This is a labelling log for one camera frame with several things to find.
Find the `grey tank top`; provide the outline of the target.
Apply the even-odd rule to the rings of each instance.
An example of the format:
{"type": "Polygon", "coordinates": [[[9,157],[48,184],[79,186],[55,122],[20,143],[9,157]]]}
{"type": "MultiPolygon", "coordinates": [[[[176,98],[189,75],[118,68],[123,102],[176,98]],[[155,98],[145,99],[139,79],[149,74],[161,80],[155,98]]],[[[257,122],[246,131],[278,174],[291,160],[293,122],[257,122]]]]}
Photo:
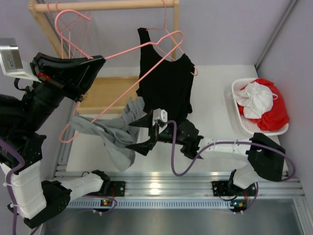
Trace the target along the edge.
{"type": "Polygon", "coordinates": [[[92,122],[92,118],[74,115],[69,124],[79,133],[101,137],[112,163],[119,171],[124,172],[135,161],[135,152],[126,146],[137,143],[140,131],[138,127],[129,124],[142,117],[144,106],[142,97],[130,98],[121,116],[117,118],[99,118],[92,122]]]}

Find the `pink hanger of red top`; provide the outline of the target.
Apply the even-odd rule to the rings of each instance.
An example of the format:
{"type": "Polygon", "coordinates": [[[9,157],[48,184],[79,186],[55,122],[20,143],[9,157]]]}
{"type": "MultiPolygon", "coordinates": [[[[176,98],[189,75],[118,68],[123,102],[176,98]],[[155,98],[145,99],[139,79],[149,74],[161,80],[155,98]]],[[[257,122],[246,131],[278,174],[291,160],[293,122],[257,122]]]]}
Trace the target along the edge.
{"type": "Polygon", "coordinates": [[[71,52],[71,45],[69,42],[67,42],[65,40],[65,34],[64,34],[64,30],[67,29],[67,27],[69,26],[69,23],[67,23],[62,15],[64,13],[62,13],[62,11],[58,10],[58,4],[60,2],[56,2],[55,3],[55,10],[54,13],[51,10],[50,5],[52,4],[51,2],[47,3],[47,9],[48,9],[48,15],[51,17],[51,20],[53,20],[54,22],[54,28],[55,28],[55,32],[58,36],[58,38],[60,39],[60,43],[61,43],[61,58],[62,59],[71,59],[73,58],[72,52],[71,52]]]}

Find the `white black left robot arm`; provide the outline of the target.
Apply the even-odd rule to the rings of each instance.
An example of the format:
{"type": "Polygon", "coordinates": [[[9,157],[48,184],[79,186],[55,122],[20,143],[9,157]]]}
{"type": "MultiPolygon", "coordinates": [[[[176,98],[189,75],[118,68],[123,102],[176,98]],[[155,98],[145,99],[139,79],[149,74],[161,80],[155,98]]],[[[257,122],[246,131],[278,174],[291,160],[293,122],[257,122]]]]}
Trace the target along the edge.
{"type": "Polygon", "coordinates": [[[103,56],[60,59],[38,53],[31,63],[11,52],[1,54],[5,75],[31,80],[22,99],[0,97],[0,166],[11,197],[8,209],[35,229],[60,214],[77,198],[100,197],[105,205],[116,205],[125,195],[125,182],[112,181],[94,170],[70,181],[42,181],[40,165],[45,135],[38,130],[64,98],[82,101],[105,63],[103,56]]]}

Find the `pink hanger of grey top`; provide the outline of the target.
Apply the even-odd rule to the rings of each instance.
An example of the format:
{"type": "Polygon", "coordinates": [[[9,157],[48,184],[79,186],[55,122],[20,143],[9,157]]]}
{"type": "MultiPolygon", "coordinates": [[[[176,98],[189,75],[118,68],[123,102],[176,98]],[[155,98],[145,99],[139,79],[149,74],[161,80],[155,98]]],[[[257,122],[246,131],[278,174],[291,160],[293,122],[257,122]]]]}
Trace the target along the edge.
{"type": "MultiPolygon", "coordinates": [[[[108,56],[105,58],[105,60],[109,60],[109,59],[112,59],[112,58],[115,58],[117,56],[121,56],[121,55],[124,55],[126,53],[129,53],[131,51],[134,51],[136,49],[140,49],[142,47],[145,47],[145,46],[149,46],[149,45],[152,45],[152,46],[158,46],[158,44],[170,37],[170,36],[175,36],[176,37],[176,40],[178,42],[178,46],[180,46],[180,44],[182,44],[183,40],[184,40],[184,34],[177,30],[177,31],[173,31],[173,32],[170,32],[169,34],[166,34],[165,36],[161,37],[159,39],[158,42],[154,43],[154,42],[147,42],[147,43],[144,43],[142,45],[138,45],[136,47],[133,47],[131,49],[128,49],[128,50],[125,50],[123,52],[120,52],[120,53],[117,53],[117,54],[114,54],[114,55],[111,55],[111,56],[108,56]]],[[[110,105],[106,106],[106,108],[99,113],[99,115],[97,117],[95,117],[92,122],[95,122],[97,119],[99,119],[105,112],[107,112],[111,107],[113,107],[123,96],[125,96],[129,91],[131,91],[141,80],[143,80],[149,73],[151,73],[157,66],[159,66],[161,64],[161,62],[163,62],[167,57],[169,57],[172,52],[174,51],[174,48],[172,48],[171,51],[169,51],[168,53],[165,53],[164,56],[154,65],[152,66],[151,69],[149,69],[140,79],[138,79],[133,85],[131,85],[121,96],[119,96],[115,101],[113,101],[110,105]]],[[[121,72],[118,72],[118,67],[116,68],[109,68],[109,75],[108,76],[105,76],[104,75],[104,69],[101,69],[100,70],[100,76],[105,78],[105,79],[112,79],[112,80],[116,80],[116,79],[120,79],[120,80],[126,80],[126,79],[129,79],[131,77],[134,76],[134,69],[132,67],[122,67],[121,68],[122,71],[121,72]]]]}

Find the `white camisole top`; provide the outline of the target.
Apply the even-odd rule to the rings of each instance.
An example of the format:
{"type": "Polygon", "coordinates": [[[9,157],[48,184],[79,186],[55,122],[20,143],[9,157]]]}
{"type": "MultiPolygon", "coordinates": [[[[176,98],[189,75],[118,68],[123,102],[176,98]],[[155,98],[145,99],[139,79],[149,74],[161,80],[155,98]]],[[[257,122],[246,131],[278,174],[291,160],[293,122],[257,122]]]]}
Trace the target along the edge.
{"type": "Polygon", "coordinates": [[[268,86],[252,82],[242,90],[233,92],[230,97],[243,107],[243,116],[247,119],[260,119],[264,113],[273,108],[273,101],[278,95],[273,93],[268,86]]]}

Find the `pink hanger of white top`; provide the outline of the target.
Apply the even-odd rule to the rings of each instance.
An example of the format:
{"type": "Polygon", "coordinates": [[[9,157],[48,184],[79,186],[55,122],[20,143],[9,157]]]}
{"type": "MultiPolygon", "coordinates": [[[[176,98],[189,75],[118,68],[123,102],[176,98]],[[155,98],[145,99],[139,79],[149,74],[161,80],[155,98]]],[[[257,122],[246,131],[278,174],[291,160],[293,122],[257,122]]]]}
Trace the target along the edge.
{"type": "Polygon", "coordinates": [[[65,40],[71,45],[73,58],[92,58],[85,52],[87,44],[89,28],[91,23],[90,12],[80,12],[73,9],[60,10],[63,19],[69,23],[69,26],[64,30],[65,40]]]}

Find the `red tank top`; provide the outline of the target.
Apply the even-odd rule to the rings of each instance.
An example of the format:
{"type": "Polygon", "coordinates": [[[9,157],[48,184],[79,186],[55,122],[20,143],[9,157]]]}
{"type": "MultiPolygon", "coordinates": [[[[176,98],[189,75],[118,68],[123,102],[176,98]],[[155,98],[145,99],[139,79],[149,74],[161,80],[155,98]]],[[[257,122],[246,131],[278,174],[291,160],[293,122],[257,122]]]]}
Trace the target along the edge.
{"type": "Polygon", "coordinates": [[[257,78],[233,93],[239,114],[261,131],[275,132],[289,123],[284,99],[271,81],[257,78]]]}

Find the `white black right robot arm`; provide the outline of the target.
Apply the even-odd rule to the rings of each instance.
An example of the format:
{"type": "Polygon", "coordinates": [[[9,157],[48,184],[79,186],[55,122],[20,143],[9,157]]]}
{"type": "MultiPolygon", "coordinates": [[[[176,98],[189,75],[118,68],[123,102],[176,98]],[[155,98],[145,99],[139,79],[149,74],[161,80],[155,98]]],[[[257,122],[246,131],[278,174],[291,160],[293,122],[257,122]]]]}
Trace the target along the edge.
{"type": "Polygon", "coordinates": [[[177,124],[167,119],[162,109],[150,111],[142,118],[129,124],[131,127],[148,129],[149,139],[142,143],[128,145],[127,148],[146,156],[157,142],[181,146],[181,153],[191,159],[194,165],[198,159],[234,160],[245,163],[234,169],[227,182],[232,194],[255,185],[260,179],[271,182],[283,180],[285,149],[263,133],[254,133],[246,140],[222,141],[199,134],[199,130],[189,120],[177,124]]]}

